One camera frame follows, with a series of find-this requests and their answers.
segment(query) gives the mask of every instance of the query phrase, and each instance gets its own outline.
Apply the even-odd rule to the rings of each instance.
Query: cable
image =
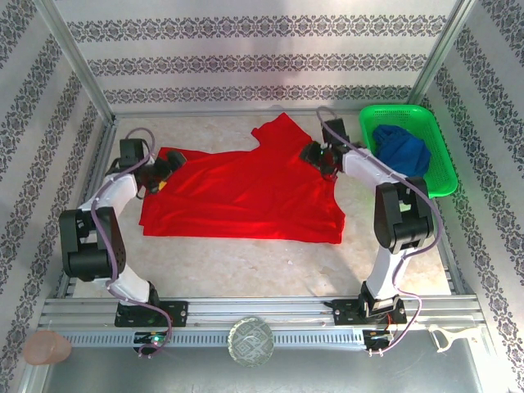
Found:
[[[151,148],[147,146],[146,144],[148,152],[146,156],[144,156],[144,158],[142,158],[137,164],[131,166],[130,168],[127,168],[123,172],[120,172],[114,178],[111,178],[109,181],[107,181],[105,184],[103,184],[100,187],[98,192],[95,194],[93,203],[91,204],[91,217],[93,218],[93,222],[95,224],[95,227],[97,228],[97,231],[100,233],[100,236],[102,237],[102,240],[104,241],[104,244],[106,245],[107,254],[109,255],[109,261],[111,262],[111,279],[106,282],[107,290],[109,291],[109,293],[111,293],[116,299],[125,301],[127,303],[131,303],[132,305],[140,305],[147,309],[152,309],[153,311],[156,311],[157,313],[162,314],[165,317],[165,319],[167,320],[168,328],[165,333],[165,339],[161,343],[161,345],[158,346],[157,344],[144,344],[143,346],[141,346],[138,349],[138,356],[142,356],[143,355],[142,351],[146,348],[156,349],[155,352],[147,356],[148,358],[151,358],[152,356],[158,355],[164,348],[165,344],[167,344],[171,340],[171,336],[173,334],[173,325],[171,323],[171,317],[163,309],[155,307],[154,305],[149,305],[148,303],[142,303],[140,301],[127,299],[121,296],[120,294],[114,292],[111,289],[111,284],[113,284],[113,282],[115,282],[116,279],[118,278],[118,265],[116,263],[115,251],[113,250],[111,242],[109,238],[107,237],[106,231],[104,231],[104,228],[102,227],[100,223],[100,219],[97,217],[98,201],[100,201],[100,198],[102,197],[104,192],[106,192],[106,190],[109,187],[111,187],[116,180],[124,177],[126,174],[132,173],[134,170],[136,170],[140,166],[146,164],[149,161],[149,159],[151,158],[151,156],[153,155],[153,151],[155,150],[155,135],[153,135],[153,132],[150,129],[146,129],[144,127],[138,127],[136,129],[132,129],[131,131],[128,132],[125,138],[128,139],[131,134],[136,133],[137,131],[140,131],[140,130],[146,131],[151,136]]]
[[[386,174],[387,176],[393,178],[397,182],[400,182],[400,183],[404,184],[410,190],[413,190],[413,192],[415,192],[419,197],[422,198],[422,200],[424,202],[427,203],[427,205],[431,209],[431,212],[436,217],[437,232],[436,232],[435,239],[433,240],[433,242],[429,246],[427,246],[427,247],[421,248],[419,250],[415,250],[413,252],[410,252],[407,255],[404,255],[400,259],[400,262],[399,262],[398,266],[396,267],[395,271],[393,272],[393,278],[392,278],[393,287],[399,293],[401,293],[403,295],[406,295],[406,296],[409,296],[409,297],[413,297],[414,299],[416,299],[418,301],[418,307],[417,307],[417,311],[415,312],[415,315],[411,318],[411,320],[406,325],[405,330],[399,335],[398,338],[394,339],[387,348],[384,348],[383,350],[370,350],[369,351],[370,355],[372,355],[372,354],[380,354],[380,355],[382,355],[385,352],[387,352],[388,350],[392,350],[405,337],[405,335],[407,334],[408,330],[411,328],[411,326],[415,322],[415,319],[418,318],[418,316],[420,315],[420,311],[422,310],[422,299],[421,299],[421,297],[419,295],[416,295],[416,294],[411,293],[411,292],[402,291],[400,288],[397,287],[396,279],[397,279],[397,276],[399,274],[399,271],[401,270],[402,266],[404,265],[404,262],[408,258],[411,258],[412,256],[420,255],[420,254],[430,250],[434,246],[436,246],[436,244],[440,241],[440,238],[442,237],[442,233],[444,232],[444,224],[442,223],[442,218],[440,216],[439,210],[435,207],[435,205],[433,205],[431,203],[430,199],[422,191],[420,191],[417,187],[415,187],[413,184],[411,184],[410,182],[408,182],[404,178],[402,178],[399,175],[397,175],[393,171],[393,169],[391,169],[387,165],[383,164],[380,160],[375,158],[372,154],[366,153],[365,151],[362,151],[361,149],[358,149],[357,146],[352,144],[349,140],[347,140],[347,139],[341,137],[340,135],[338,135],[335,131],[333,131],[331,129],[331,127],[329,127],[329,125],[326,124],[326,122],[322,118],[322,115],[320,114],[321,111],[326,111],[326,112],[330,113],[331,115],[333,115],[335,118],[337,117],[337,114],[334,111],[332,111],[331,109],[329,109],[329,108],[327,108],[325,106],[319,106],[317,108],[316,113],[317,113],[318,120],[320,120],[320,124],[326,129],[326,131],[328,131],[334,138],[336,138],[340,142],[344,143],[348,148],[350,148],[351,150],[353,150],[356,153],[358,153],[359,155],[361,155],[365,160],[368,160],[369,162],[371,162],[373,165],[375,165],[377,168],[379,168],[384,174]]]

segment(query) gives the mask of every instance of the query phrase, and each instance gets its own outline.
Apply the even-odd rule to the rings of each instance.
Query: green basket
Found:
[[[431,160],[424,180],[430,198],[445,197],[455,191],[457,175],[435,116],[430,111],[416,105],[373,105],[364,108],[360,112],[360,126],[364,141],[373,154],[377,150],[373,131],[380,124],[398,125],[426,143]]]

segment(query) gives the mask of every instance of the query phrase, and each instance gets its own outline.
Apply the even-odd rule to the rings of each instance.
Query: patterned wallpaper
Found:
[[[436,114],[458,175],[457,192],[439,200],[446,231],[511,372],[497,377],[507,378],[512,391],[524,391],[522,6],[479,2],[424,102]]]
[[[8,392],[56,288],[58,215],[82,196],[102,120],[34,4],[0,0],[0,12],[0,392]]]
[[[405,102],[454,0],[59,0],[113,110]]]

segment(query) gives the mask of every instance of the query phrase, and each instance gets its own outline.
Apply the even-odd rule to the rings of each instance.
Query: red shirt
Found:
[[[251,133],[252,151],[182,152],[187,162],[142,205],[146,236],[248,237],[340,243],[335,183],[300,159],[307,135],[285,113]]]

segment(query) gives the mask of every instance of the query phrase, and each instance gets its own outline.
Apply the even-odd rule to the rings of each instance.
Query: enclosure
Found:
[[[2,0],[0,8],[0,391],[524,390],[522,0]],[[342,174],[341,244],[146,237],[142,201],[132,199],[118,218],[128,266],[161,298],[189,302],[187,326],[150,363],[128,348],[140,329],[114,327],[117,300],[64,274],[58,217],[101,186],[130,130],[150,129],[156,152],[253,151],[251,132],[283,112],[322,141],[315,109],[328,106],[362,142],[362,109],[403,103],[436,117],[458,188],[433,199],[444,236],[411,259],[400,284],[424,306],[397,356],[351,350],[361,343],[345,335],[362,329],[336,326],[323,305],[355,298],[377,257],[373,192]],[[404,301],[412,318],[416,302]],[[246,371],[223,349],[248,315],[269,324],[277,346],[268,364]],[[437,354],[431,326],[478,336]],[[46,329],[73,343],[71,358],[26,365],[26,340]],[[494,364],[496,381],[487,377]],[[429,382],[428,370],[448,377]]]

